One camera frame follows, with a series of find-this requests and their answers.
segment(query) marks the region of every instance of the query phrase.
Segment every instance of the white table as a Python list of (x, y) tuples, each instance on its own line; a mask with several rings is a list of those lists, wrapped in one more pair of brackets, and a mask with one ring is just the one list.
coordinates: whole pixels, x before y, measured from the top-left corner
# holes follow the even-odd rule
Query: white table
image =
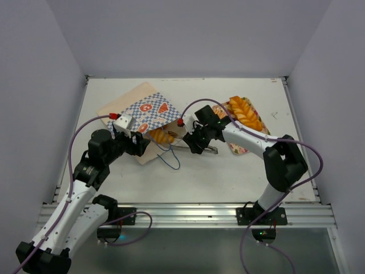
[[(272, 135), (289, 134), (295, 139), (295, 129), (286, 93), (280, 79), (90, 79), (82, 105), (78, 127), (96, 116), (96, 110), (143, 82), (149, 82), (182, 111), (191, 101), (212, 98), (224, 102), (229, 97), (248, 97), (266, 123)], [(198, 103), (191, 113), (206, 104)], [(74, 167), (87, 149), (91, 133), (105, 128), (95, 121), (78, 135), (73, 151)], [(132, 156), (120, 157), (110, 166), (111, 173), (99, 190), (120, 203), (232, 203), (255, 201), (267, 185), (263, 161), (254, 154), (234, 155), (226, 143), (211, 142), (219, 154), (193, 155), (176, 151), (181, 169), (174, 171), (160, 159), (141, 166)], [(175, 163), (167, 152), (163, 157)], [(58, 201), (69, 185), (64, 174)], [(313, 202), (310, 183), (297, 188), (287, 202)]]

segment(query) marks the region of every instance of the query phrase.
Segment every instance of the gray floor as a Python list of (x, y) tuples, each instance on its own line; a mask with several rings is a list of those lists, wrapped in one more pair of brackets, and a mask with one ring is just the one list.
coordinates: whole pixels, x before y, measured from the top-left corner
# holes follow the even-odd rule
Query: gray floor
[[(90, 237), (72, 261), (69, 273), (244, 273), (239, 257), (242, 229), (153, 229), (127, 247), (96, 245)], [(124, 240), (139, 229), (125, 229)], [(277, 252), (245, 240), (245, 259), (252, 273), (292, 273)], [(339, 273), (326, 229), (281, 229), (274, 243), (292, 258), (297, 273)]]

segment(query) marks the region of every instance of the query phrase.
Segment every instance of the bread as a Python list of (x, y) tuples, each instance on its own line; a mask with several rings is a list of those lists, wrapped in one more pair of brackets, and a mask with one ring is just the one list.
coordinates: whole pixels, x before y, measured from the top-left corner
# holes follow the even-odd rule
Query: bread
[(258, 120), (255, 112), (253, 112), (246, 100), (243, 100), (239, 96), (235, 96), (229, 99), (229, 104), (233, 114), (241, 124), (252, 128), (253, 130), (262, 131), (261, 122)]
[(172, 143), (174, 141), (174, 137), (169, 135), (167, 132), (164, 132), (161, 128), (149, 131), (147, 137), (149, 137), (149, 135), (157, 144)]

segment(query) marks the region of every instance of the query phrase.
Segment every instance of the blue and white checkered fabric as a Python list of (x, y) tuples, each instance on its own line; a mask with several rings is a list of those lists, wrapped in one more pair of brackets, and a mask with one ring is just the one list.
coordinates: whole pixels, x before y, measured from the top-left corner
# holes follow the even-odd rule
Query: blue and white checkered fabric
[[(137, 131), (140, 126), (147, 124), (148, 129), (143, 133), (171, 123), (181, 115), (159, 92), (139, 100), (120, 114), (123, 113), (136, 119), (132, 131)], [(113, 131), (112, 121), (108, 121), (107, 127)]]

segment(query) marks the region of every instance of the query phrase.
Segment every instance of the wall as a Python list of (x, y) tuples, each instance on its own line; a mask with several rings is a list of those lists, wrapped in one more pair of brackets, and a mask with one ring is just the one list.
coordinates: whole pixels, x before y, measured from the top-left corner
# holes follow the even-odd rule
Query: wall
[(363, 273), (365, 1), (333, 0), (289, 78), (305, 141), (322, 153), (319, 193), (334, 209), (353, 273)]
[(76, 60), (107, 77), (289, 75), (330, 0), (48, 0)]
[(0, 272), (62, 171), (84, 76), (45, 1), (0, 1)]

